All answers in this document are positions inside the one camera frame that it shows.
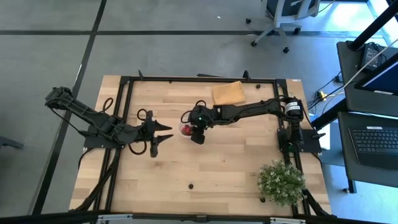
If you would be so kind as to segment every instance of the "chair wheel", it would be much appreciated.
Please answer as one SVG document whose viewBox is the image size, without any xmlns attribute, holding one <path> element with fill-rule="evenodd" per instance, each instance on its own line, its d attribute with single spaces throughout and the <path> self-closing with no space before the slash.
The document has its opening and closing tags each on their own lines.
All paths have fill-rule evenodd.
<svg viewBox="0 0 398 224">
<path fill-rule="evenodd" d="M 299 34 L 300 31 L 301 31 L 301 28 L 294 29 L 293 35 Z"/>
</svg>

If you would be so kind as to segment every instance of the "wooden table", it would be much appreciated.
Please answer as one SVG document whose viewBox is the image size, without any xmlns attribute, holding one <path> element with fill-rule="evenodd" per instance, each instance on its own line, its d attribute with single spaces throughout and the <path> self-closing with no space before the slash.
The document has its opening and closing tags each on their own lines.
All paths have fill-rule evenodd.
<svg viewBox="0 0 398 224">
<path fill-rule="evenodd" d="M 105 99 L 116 98 L 120 78 L 104 76 L 96 110 L 102 108 Z M 161 143 L 156 158 L 150 157 L 149 150 L 141 156 L 135 156 L 128 148 L 122 150 L 112 212 L 292 215 L 291 207 L 280 207 L 268 200 L 261 203 L 257 189 L 260 167 L 272 160 L 283 159 L 277 143 L 276 116 L 255 116 L 209 129 L 203 145 L 195 144 L 178 132 L 182 113 L 192 109 L 198 100 L 205 100 L 212 107 L 211 88 L 214 85 L 220 83 L 134 82 L 127 123 L 140 124 L 136 118 L 139 109 L 153 110 L 155 119 L 173 127 L 173 130 L 157 134 L 174 134 L 174 137 Z M 260 89 L 255 86 L 255 83 L 243 83 L 246 103 L 274 97 L 271 84 L 261 84 Z M 289 96 L 306 102 L 300 80 L 287 80 L 287 87 Z M 124 96 L 121 105 L 122 113 Z M 306 120 L 302 127 L 310 129 Z M 140 151 L 143 144 L 132 146 Z M 83 158 L 70 208 L 79 206 L 97 184 L 103 155 L 104 149 L 95 149 Z M 301 153 L 300 156 L 307 188 L 330 213 L 319 161 L 309 153 Z M 193 189 L 188 188 L 189 184 L 193 184 Z M 104 188 L 100 208 L 104 208 L 107 188 Z"/>
</svg>

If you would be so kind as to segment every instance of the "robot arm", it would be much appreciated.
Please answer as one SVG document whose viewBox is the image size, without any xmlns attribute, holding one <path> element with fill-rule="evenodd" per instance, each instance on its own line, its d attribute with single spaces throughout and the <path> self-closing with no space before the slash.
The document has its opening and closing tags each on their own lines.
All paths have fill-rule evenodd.
<svg viewBox="0 0 398 224">
<path fill-rule="evenodd" d="M 45 105 L 51 110 L 68 110 L 74 115 L 78 116 L 88 124 L 96 129 L 96 133 L 87 133 L 80 131 L 80 134 L 88 135 L 95 134 L 102 138 L 109 139 L 119 144 L 130 144 L 138 141 L 150 141 L 150 156 L 157 156 L 157 146 L 162 141 L 172 137 L 172 134 L 166 136 L 154 137 L 155 131 L 170 130 L 172 128 L 159 124 L 156 120 L 153 121 L 152 111 L 141 109 L 138 111 L 137 117 L 142 122 L 141 125 L 131 126 L 126 124 L 117 116 L 111 116 L 104 111 L 97 112 L 94 109 L 86 106 L 84 103 L 76 100 L 72 96 L 70 89 L 65 87 L 53 88 L 50 94 L 45 98 Z M 139 113 L 143 111 L 146 114 L 145 118 L 140 118 Z"/>
<path fill-rule="evenodd" d="M 206 107 L 206 103 L 200 100 L 195 107 L 189 111 L 188 121 L 194 126 L 191 140 L 203 144 L 204 130 L 216 125 L 228 125 L 237 122 L 241 118 L 248 118 L 262 114 L 273 114 L 283 121 L 289 122 L 289 141 L 296 144 L 303 143 L 300 122 L 303 120 L 303 106 L 301 100 L 282 96 L 267 101 L 251 103 L 248 105 L 214 105 L 212 109 Z"/>
</svg>

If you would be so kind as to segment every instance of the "laptop keyboard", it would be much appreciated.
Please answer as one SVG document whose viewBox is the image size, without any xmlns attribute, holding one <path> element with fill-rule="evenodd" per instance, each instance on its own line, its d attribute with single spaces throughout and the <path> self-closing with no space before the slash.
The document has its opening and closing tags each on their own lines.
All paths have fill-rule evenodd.
<svg viewBox="0 0 398 224">
<path fill-rule="evenodd" d="M 398 129 L 350 128 L 357 153 L 398 154 Z"/>
</svg>

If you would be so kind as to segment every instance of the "green plant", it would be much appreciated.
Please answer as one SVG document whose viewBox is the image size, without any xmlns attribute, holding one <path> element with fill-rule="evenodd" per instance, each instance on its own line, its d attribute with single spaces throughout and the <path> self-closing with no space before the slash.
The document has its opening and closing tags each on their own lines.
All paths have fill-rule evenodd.
<svg viewBox="0 0 398 224">
<path fill-rule="evenodd" d="M 272 161 L 272 166 L 261 167 L 257 185 L 262 198 L 280 206 L 297 205 L 297 201 L 304 198 L 302 190 L 306 188 L 303 174 L 283 161 Z"/>
</svg>

